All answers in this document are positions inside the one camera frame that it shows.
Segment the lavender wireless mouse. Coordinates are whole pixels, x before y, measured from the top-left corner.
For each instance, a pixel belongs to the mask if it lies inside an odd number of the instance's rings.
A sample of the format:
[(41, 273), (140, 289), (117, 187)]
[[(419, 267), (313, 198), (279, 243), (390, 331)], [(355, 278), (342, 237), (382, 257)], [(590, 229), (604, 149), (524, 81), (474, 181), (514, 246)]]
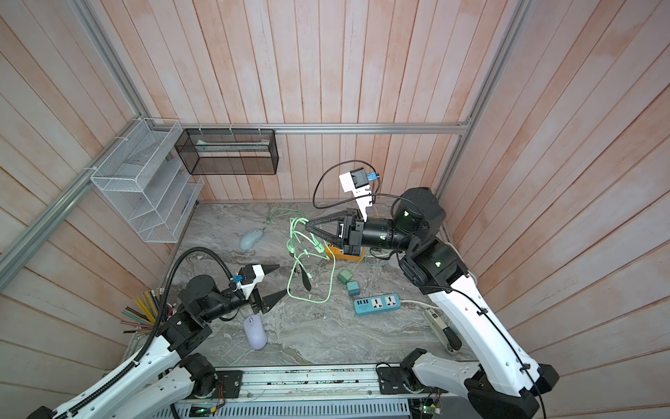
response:
[(244, 320), (243, 326), (247, 341), (253, 350), (261, 350), (267, 345), (268, 336), (263, 326), (261, 314), (251, 315)]

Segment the blue power strip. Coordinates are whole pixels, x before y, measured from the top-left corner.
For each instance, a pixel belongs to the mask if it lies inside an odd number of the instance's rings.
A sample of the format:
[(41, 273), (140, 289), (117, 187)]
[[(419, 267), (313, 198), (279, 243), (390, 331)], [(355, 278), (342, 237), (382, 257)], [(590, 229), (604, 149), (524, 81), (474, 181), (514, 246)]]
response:
[(354, 300), (354, 312), (357, 316), (392, 312), (401, 308), (397, 294), (385, 294)]

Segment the light green USB charger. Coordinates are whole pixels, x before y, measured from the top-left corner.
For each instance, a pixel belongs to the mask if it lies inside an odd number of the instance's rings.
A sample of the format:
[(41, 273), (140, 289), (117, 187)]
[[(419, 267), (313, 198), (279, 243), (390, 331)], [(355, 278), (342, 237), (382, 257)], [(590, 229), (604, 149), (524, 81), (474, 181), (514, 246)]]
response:
[(343, 269), (338, 273), (337, 278), (339, 282), (341, 282), (343, 285), (346, 285), (352, 281), (353, 274), (351, 271)]

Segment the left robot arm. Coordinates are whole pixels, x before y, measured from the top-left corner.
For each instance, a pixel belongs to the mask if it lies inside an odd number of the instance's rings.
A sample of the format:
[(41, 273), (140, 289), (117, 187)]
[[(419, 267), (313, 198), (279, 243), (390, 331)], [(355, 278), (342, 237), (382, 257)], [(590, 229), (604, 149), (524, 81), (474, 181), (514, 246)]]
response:
[(135, 354), (79, 396), (55, 409), (41, 406), (31, 417), (141, 418), (188, 396), (223, 396), (216, 368), (196, 352), (211, 335), (211, 322), (231, 321), (245, 306), (256, 314), (265, 314), (286, 291), (262, 297), (258, 290), (258, 284), (279, 268), (277, 264), (245, 265), (238, 274), (232, 274), (221, 257), (205, 247), (185, 251), (169, 274), (176, 275), (181, 263), (193, 253), (204, 253), (218, 263), (228, 288), (220, 289), (207, 274), (193, 277), (179, 292), (180, 303), (173, 315), (166, 321), (155, 321)]

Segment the light blue mouse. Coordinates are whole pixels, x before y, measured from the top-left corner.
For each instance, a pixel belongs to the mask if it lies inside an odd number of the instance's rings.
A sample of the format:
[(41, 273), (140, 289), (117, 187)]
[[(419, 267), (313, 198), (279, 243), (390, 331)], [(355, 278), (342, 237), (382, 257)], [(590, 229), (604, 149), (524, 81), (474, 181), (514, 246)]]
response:
[(264, 229), (250, 229), (242, 235), (239, 241), (239, 248), (242, 251), (251, 250), (265, 235)]

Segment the teal USB charger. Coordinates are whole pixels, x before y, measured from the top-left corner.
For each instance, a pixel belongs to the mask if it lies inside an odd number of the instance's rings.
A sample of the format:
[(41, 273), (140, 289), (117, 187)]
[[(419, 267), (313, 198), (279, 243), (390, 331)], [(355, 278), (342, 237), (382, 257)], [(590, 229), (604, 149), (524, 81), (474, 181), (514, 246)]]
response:
[(357, 281), (350, 281), (347, 283), (347, 292), (351, 297), (360, 295), (360, 287)]

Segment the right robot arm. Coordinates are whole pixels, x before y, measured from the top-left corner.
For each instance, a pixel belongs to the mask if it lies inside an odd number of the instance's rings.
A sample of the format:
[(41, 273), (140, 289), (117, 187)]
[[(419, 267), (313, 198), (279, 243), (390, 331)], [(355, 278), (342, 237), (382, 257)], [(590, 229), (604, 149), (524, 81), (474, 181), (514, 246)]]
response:
[(559, 375), (536, 362), (486, 304), (462, 258), (437, 232), (446, 213), (428, 188), (396, 197), (390, 218), (346, 209), (306, 223), (311, 234), (358, 256), (365, 248), (389, 250), (420, 292), (443, 311), (475, 361), (450, 361), (417, 348), (398, 368), (382, 368), (387, 386), (406, 391), (440, 389), (469, 401), (483, 418), (532, 418), (544, 413), (543, 394)]

